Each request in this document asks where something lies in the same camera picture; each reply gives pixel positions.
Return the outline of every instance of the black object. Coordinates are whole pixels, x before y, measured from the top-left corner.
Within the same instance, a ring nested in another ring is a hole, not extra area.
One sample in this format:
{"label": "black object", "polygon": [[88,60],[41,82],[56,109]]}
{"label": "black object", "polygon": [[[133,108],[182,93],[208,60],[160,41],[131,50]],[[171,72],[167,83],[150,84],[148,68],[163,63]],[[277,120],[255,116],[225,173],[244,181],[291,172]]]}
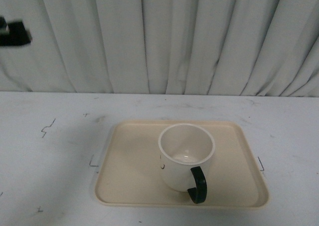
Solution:
{"label": "black object", "polygon": [[31,35],[24,28],[22,21],[13,21],[7,24],[0,16],[0,46],[22,46],[31,43]]}
{"label": "black object", "polygon": [[200,204],[206,200],[207,196],[207,183],[205,179],[205,175],[201,170],[200,166],[194,167],[190,169],[196,183],[196,188],[188,189],[188,194],[191,200],[195,204]]}

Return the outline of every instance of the scuff mark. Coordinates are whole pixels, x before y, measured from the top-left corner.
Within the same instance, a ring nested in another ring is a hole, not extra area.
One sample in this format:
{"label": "scuff mark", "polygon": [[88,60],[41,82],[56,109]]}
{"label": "scuff mark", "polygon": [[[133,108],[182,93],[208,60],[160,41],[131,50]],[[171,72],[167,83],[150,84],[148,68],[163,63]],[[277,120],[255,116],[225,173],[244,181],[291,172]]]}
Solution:
{"label": "scuff mark", "polygon": [[52,123],[51,123],[49,126],[44,126],[44,127],[43,127],[43,129],[41,130],[41,132],[44,133],[43,136],[42,136],[42,138],[43,138],[43,137],[46,135],[46,133],[47,133],[46,131],[44,131],[44,129],[45,129],[45,128],[50,128],[50,127],[53,125],[53,123],[54,123],[55,120],[56,120],[56,118],[54,118],[54,120],[52,121]]}
{"label": "scuff mark", "polygon": [[250,100],[250,99],[246,99],[246,100],[249,100],[249,101],[252,103],[251,105],[254,105],[254,106],[260,105],[260,103],[255,102],[255,101],[253,101],[253,100]]}

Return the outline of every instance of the tray rim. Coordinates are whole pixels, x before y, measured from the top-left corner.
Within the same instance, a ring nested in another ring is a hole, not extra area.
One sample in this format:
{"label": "tray rim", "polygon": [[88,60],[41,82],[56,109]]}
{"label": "tray rim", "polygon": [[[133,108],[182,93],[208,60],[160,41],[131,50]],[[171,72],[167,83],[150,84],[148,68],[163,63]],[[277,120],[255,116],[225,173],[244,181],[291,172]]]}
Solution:
{"label": "tray rim", "polygon": [[113,141],[113,134],[114,132],[120,128],[122,125],[126,125],[126,124],[154,124],[155,122],[160,122],[161,124],[176,124],[176,123],[190,123],[190,124],[198,124],[198,125],[205,125],[205,124],[211,124],[213,123],[224,123],[224,124],[228,124],[231,125],[233,128],[236,128],[237,131],[240,131],[240,133],[242,134],[242,138],[244,140],[244,142],[247,144],[248,146],[248,154],[250,154],[250,157],[252,159],[252,164],[254,164],[254,168],[258,169],[259,165],[255,159],[255,156],[253,155],[250,145],[248,144],[246,135],[244,134],[243,129],[241,128],[241,126],[239,124],[237,124],[236,122],[233,121],[223,121],[223,120],[180,120],[180,119],[128,119],[128,120],[123,120],[117,124],[115,124],[111,130],[110,130],[110,134],[109,134],[109,139],[106,140],[107,143],[107,149],[104,153],[103,156],[103,163],[101,164],[101,168],[100,168],[100,173],[97,177],[97,180],[95,182],[95,186],[94,186],[94,196],[97,199],[97,201],[99,203],[101,203],[102,205],[105,206],[109,206],[109,207],[138,207],[138,208],[175,208],[175,209],[204,209],[204,210],[259,210],[259,209],[263,209],[265,208],[270,199],[270,193],[269,193],[269,188],[266,184],[265,181],[265,177],[262,175],[261,171],[259,170],[257,175],[260,178],[261,182],[263,183],[263,187],[264,187],[264,192],[265,192],[265,197],[266,200],[265,202],[260,205],[260,206],[210,206],[210,205],[174,205],[174,204],[141,204],[141,203],[108,203],[103,201],[97,194],[97,190],[98,190],[98,185],[99,185],[99,181],[101,180],[102,177],[102,170],[104,169],[104,166],[106,164],[106,159],[107,159],[107,155],[109,152],[109,146],[111,145],[112,141]]}

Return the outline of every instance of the marking on table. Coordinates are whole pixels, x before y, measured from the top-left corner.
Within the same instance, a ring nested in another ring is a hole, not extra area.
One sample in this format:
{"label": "marking on table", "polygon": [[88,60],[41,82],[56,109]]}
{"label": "marking on table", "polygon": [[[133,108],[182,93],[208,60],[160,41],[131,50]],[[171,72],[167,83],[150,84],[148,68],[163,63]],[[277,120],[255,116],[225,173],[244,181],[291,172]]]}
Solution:
{"label": "marking on table", "polygon": [[263,166],[263,164],[261,163],[261,160],[260,160],[259,156],[258,156],[257,158],[258,158],[258,160],[259,160],[259,163],[260,163],[261,167],[263,168],[263,169],[260,170],[260,171],[265,171],[264,166]]}
{"label": "marking on table", "polygon": [[93,157],[94,157],[94,155],[92,155],[92,157],[91,157],[89,166],[90,166],[90,167],[99,167],[98,165],[92,165],[92,164],[91,164],[91,163],[92,163],[92,160],[93,160]]}
{"label": "marking on table", "polygon": [[50,128],[50,127],[53,125],[53,123],[54,123],[55,120],[56,120],[56,118],[54,118],[54,120],[52,121],[52,123],[51,123],[49,126],[44,126],[44,127],[43,127],[43,129],[41,130],[41,132],[44,133],[43,136],[42,136],[42,138],[43,138],[43,137],[46,135],[46,133],[47,133],[46,131],[44,131],[44,129],[45,129],[45,128]]}

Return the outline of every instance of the mug rim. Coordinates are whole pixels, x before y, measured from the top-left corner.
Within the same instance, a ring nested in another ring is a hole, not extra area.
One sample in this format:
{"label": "mug rim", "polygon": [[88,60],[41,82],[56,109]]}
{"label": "mug rim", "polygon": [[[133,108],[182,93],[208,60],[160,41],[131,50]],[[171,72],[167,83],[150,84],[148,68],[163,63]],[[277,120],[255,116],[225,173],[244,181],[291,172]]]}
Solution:
{"label": "mug rim", "polygon": [[[204,131],[206,133],[206,135],[210,138],[211,140],[211,143],[212,143],[212,149],[210,151],[210,153],[208,154],[208,156],[206,156],[204,159],[200,160],[200,161],[196,161],[196,162],[183,162],[183,161],[180,161],[180,160],[176,160],[174,158],[172,158],[171,156],[169,156],[165,150],[163,149],[162,145],[161,145],[161,139],[162,139],[162,136],[163,134],[165,134],[166,131],[168,131],[169,129],[173,128],[173,127],[176,127],[176,126],[180,126],[180,125],[189,125],[189,126],[192,126],[192,127],[196,127],[202,131]],[[209,160],[214,152],[215,152],[215,140],[214,140],[214,137],[211,135],[211,133],[209,133],[206,129],[204,129],[203,127],[199,126],[199,125],[195,125],[195,124],[190,124],[190,123],[178,123],[178,124],[173,124],[173,125],[170,125],[168,127],[166,127],[162,132],[161,134],[159,135],[159,140],[158,140],[158,145],[159,145],[159,149],[160,151],[168,158],[170,159],[171,161],[175,162],[175,163],[178,163],[180,165],[200,165],[204,162],[206,162],[207,160]]]}

